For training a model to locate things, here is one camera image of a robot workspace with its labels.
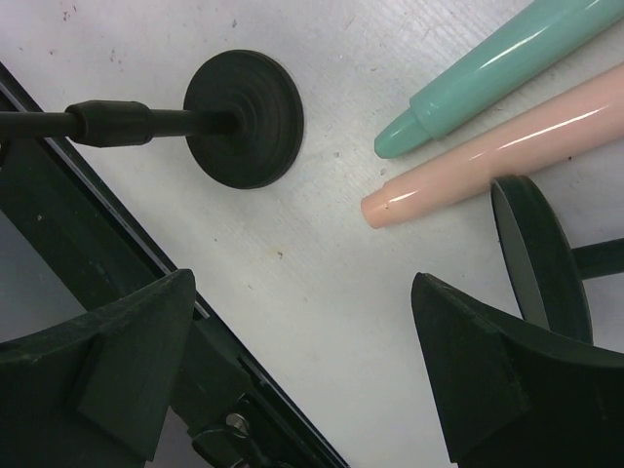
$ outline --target black rubber suction cup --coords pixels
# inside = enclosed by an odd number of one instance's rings
[[[204,63],[191,80],[184,109],[231,113],[238,121],[229,135],[186,138],[206,174],[234,188],[277,180],[293,164],[303,138],[303,105],[293,80],[258,52],[224,52]]]

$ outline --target scratch mark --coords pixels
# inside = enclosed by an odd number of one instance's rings
[[[598,409],[601,412],[602,420],[606,421],[608,416],[605,411],[605,400],[599,389],[596,389],[596,403],[598,403]]]
[[[346,30],[347,30],[347,29],[351,26],[351,24],[353,24],[353,21],[355,20],[355,17],[356,17],[356,16],[357,16],[357,15],[354,15],[354,16],[353,16],[353,18],[352,18],[352,19],[351,19],[351,20],[347,23],[347,25],[344,27],[344,30],[345,30],[345,31],[346,31]]]

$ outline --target metal bolt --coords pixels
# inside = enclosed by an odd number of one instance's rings
[[[230,412],[227,416],[225,416],[225,424],[234,429],[238,429],[245,435],[249,435],[250,433],[250,423],[247,422],[242,415],[236,412]]]

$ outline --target black rod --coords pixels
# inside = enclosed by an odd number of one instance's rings
[[[573,249],[572,254],[583,280],[624,272],[624,239]]]
[[[231,135],[239,128],[231,112],[151,110],[134,101],[89,100],[64,113],[0,112],[0,140],[70,137],[96,147],[141,145],[154,137]]]
[[[76,137],[80,122],[66,112],[0,112],[0,140]]]
[[[240,124],[229,112],[194,112],[190,110],[152,110],[154,137],[190,137],[230,135]]]

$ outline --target circular disc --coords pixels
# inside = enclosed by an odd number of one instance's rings
[[[191,80],[184,109],[235,114],[236,133],[186,139],[206,174],[230,187],[274,182],[293,164],[303,139],[303,105],[293,80],[258,52],[224,52],[204,63]]]
[[[500,246],[527,322],[592,343],[592,323],[566,235],[537,186],[524,176],[498,178],[491,202]]]

